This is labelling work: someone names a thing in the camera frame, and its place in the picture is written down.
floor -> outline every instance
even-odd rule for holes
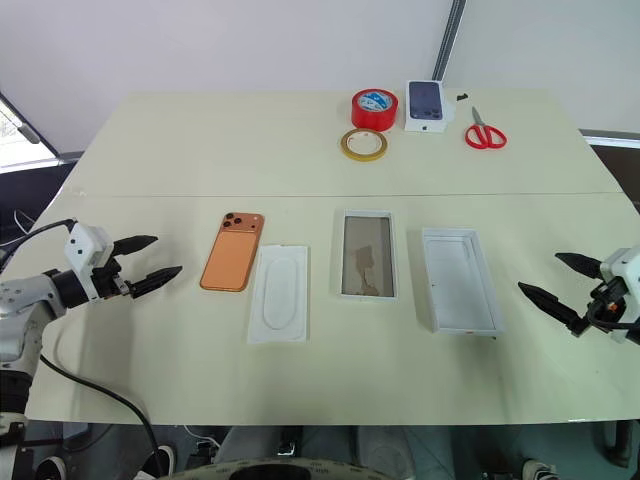
[[[594,150],[640,212],[640,150],[612,147]],[[13,210],[21,209],[37,218],[72,168],[73,165],[65,165],[0,175],[0,243],[21,235],[13,222]],[[637,452],[640,427],[636,424],[634,428],[634,452]],[[197,440],[182,426],[158,426],[154,430],[161,443],[176,449],[177,469],[183,470]],[[193,427],[193,431],[221,440],[227,429]],[[572,480],[628,480],[632,475],[631,469],[614,467],[602,455],[606,439],[609,443],[613,441],[611,423],[407,427],[405,431],[419,480],[476,480],[482,478],[483,471],[515,472],[523,460],[531,457],[555,464],[563,478]],[[305,434],[309,436],[303,440],[310,455],[314,448],[326,449],[326,442],[339,450],[345,441],[336,432],[324,436],[313,432],[307,429]],[[55,422],[32,422],[27,429],[27,438],[31,439],[61,435],[62,424]],[[140,426],[99,424],[91,426],[89,433],[66,442],[64,449],[48,446],[34,451],[36,461],[54,453],[63,456],[70,480],[125,480],[133,478],[149,447]]]

